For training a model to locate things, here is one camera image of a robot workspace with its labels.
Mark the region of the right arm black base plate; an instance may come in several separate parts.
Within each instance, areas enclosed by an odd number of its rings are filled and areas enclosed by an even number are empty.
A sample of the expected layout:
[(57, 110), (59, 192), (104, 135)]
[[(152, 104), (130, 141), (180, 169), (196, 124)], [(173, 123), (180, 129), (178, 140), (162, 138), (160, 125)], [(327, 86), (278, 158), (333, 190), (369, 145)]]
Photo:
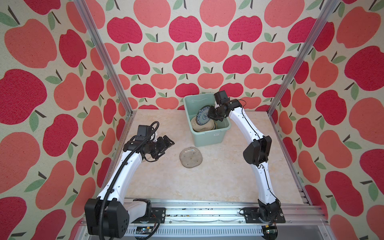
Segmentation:
[(281, 208), (266, 210), (264, 208), (242, 208), (239, 214), (243, 216), (247, 224), (284, 224), (285, 215)]

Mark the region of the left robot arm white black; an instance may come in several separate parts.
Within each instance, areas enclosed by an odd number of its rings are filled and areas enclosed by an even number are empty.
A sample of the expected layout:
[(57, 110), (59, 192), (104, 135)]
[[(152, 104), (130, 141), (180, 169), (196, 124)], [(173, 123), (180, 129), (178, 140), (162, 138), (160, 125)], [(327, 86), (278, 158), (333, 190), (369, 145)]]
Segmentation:
[(85, 204), (88, 233), (101, 240), (121, 239), (129, 224), (134, 221), (154, 222), (152, 228), (142, 228), (135, 237), (137, 240), (151, 238), (159, 229), (161, 220), (152, 211), (149, 199), (134, 199), (127, 207), (124, 199), (134, 173), (142, 161), (150, 155), (153, 162), (162, 157), (175, 143), (168, 136), (157, 137), (160, 123), (140, 125), (137, 134), (123, 147), (123, 154), (112, 177), (95, 199)]

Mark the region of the cream plate with plant motif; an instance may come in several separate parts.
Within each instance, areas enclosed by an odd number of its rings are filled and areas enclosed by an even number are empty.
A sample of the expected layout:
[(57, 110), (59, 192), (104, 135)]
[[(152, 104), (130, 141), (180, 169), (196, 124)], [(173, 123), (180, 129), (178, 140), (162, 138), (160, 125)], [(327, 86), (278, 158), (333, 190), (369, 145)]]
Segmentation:
[(206, 132), (206, 131), (211, 131), (211, 130), (214, 130), (215, 127), (216, 127), (216, 124), (215, 124), (215, 121), (212, 120), (212, 119), (209, 119), (209, 121), (204, 124), (204, 125), (199, 125), (197, 123), (197, 119), (196, 117), (193, 117), (192, 120), (191, 120), (191, 125), (192, 125), (192, 129), (195, 131), (195, 132)]

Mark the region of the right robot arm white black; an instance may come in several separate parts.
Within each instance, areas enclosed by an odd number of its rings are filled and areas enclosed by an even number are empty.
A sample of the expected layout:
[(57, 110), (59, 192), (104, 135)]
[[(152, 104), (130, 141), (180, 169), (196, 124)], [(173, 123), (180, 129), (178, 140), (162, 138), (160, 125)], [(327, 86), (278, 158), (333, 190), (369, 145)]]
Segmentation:
[(214, 97), (216, 106), (210, 107), (208, 117), (215, 121), (230, 118), (244, 135), (248, 146), (243, 151), (243, 157), (255, 173), (259, 191), (259, 219), (263, 223), (274, 222), (280, 215), (281, 202), (274, 193), (269, 174), (268, 156), (272, 138), (258, 130), (239, 100), (231, 100), (225, 91), (215, 93)]

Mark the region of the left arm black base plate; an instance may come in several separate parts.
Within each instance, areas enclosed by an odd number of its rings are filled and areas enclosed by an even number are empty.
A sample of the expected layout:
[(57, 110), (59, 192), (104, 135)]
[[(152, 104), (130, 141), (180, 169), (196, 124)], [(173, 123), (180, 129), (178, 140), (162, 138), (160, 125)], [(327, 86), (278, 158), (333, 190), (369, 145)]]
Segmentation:
[(133, 221), (133, 224), (154, 224), (160, 221), (161, 224), (165, 223), (166, 208), (152, 208), (149, 217), (141, 217)]

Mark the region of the blue white patterned plate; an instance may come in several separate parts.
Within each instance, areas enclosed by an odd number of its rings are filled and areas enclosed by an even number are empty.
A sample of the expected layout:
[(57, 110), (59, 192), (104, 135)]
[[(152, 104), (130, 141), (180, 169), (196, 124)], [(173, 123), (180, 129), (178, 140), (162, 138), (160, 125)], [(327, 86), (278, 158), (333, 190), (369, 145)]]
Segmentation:
[(208, 117), (211, 106), (206, 105), (202, 107), (196, 115), (196, 123), (199, 126), (207, 124), (211, 119)]

